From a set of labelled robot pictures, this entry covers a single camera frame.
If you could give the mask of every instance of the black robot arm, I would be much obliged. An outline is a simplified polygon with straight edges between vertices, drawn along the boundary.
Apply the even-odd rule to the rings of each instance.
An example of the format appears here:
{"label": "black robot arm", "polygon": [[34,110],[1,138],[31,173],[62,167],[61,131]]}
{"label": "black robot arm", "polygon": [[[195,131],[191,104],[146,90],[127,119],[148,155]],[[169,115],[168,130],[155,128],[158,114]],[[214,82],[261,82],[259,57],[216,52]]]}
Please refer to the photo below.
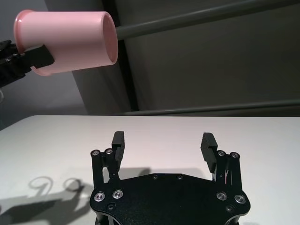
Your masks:
{"label": "black robot arm", "polygon": [[54,63],[45,45],[19,53],[11,40],[0,42],[0,88],[25,77],[30,67],[41,68]]}
{"label": "black robot arm", "polygon": [[[250,210],[242,191],[240,156],[217,150],[211,133],[204,133],[201,151],[212,180],[184,174],[156,173],[120,180],[124,132],[115,133],[112,148],[91,152],[94,191],[90,206],[101,225],[238,225]],[[183,157],[190,157],[183,151]],[[109,181],[104,183],[103,168]]]}

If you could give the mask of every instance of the bolt head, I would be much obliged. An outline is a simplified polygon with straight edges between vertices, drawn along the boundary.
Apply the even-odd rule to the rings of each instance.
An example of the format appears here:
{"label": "bolt head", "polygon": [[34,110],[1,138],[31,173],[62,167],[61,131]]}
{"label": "bolt head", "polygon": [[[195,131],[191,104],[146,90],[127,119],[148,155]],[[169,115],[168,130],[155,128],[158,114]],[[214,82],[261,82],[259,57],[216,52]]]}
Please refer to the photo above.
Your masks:
{"label": "bolt head", "polygon": [[219,151],[217,151],[217,154],[218,154],[219,156],[224,156],[224,155],[225,155],[225,152],[222,151],[222,150],[219,150]]}
{"label": "bolt head", "polygon": [[119,199],[123,196],[123,191],[121,190],[116,190],[113,192],[112,197],[115,199]]}
{"label": "bolt head", "polygon": [[227,206],[225,206],[225,210],[227,212],[233,212],[234,211],[234,207],[233,207],[233,205],[227,205]]}
{"label": "bolt head", "polygon": [[113,150],[112,149],[108,149],[105,152],[106,152],[106,154],[112,154]]}
{"label": "bolt head", "polygon": [[239,155],[238,153],[236,153],[236,152],[231,153],[231,156],[232,156],[233,158],[238,158],[238,157],[240,157],[240,155]]}
{"label": "bolt head", "polygon": [[96,202],[101,202],[105,199],[105,194],[103,192],[98,192],[97,194],[95,194],[94,196],[94,200]]}
{"label": "bolt head", "polygon": [[234,199],[235,199],[235,201],[236,201],[237,203],[239,203],[239,204],[245,204],[245,203],[246,203],[246,199],[245,199],[245,197],[242,196],[242,195],[236,195],[236,196],[234,197]]}
{"label": "bolt head", "polygon": [[227,199],[227,195],[224,192],[217,193],[217,198],[221,201],[225,201]]}
{"label": "bolt head", "polygon": [[96,156],[96,155],[98,155],[98,154],[99,154],[99,151],[98,151],[98,150],[92,151],[92,155]]}

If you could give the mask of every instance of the gray wall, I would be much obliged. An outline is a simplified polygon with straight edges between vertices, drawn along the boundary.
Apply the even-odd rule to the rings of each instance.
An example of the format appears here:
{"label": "gray wall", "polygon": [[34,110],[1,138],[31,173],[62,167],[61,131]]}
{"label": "gray wall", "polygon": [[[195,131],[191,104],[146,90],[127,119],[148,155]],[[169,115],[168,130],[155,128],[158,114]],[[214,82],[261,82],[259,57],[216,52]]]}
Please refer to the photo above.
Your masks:
{"label": "gray wall", "polygon": [[[229,0],[117,0],[122,25]],[[126,40],[142,110],[300,98],[300,5]]]}
{"label": "gray wall", "polygon": [[[0,7],[0,40],[14,42],[16,15],[24,9],[47,11],[43,0],[9,0]],[[36,114],[87,114],[71,72],[42,77],[33,72],[2,88],[0,129]]]}

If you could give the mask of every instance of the white tabletop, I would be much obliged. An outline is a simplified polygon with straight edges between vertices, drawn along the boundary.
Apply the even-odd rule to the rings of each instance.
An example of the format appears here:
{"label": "white tabletop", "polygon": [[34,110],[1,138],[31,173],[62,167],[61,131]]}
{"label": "white tabletop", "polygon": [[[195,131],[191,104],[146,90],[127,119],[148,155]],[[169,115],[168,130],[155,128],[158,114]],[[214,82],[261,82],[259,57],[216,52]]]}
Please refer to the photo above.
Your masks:
{"label": "white tabletop", "polygon": [[300,118],[34,116],[0,131],[0,224],[94,224],[90,152],[109,148],[115,131],[125,131],[121,179],[209,180],[200,142],[211,132],[219,150],[241,155],[251,209],[240,224],[299,223]]}

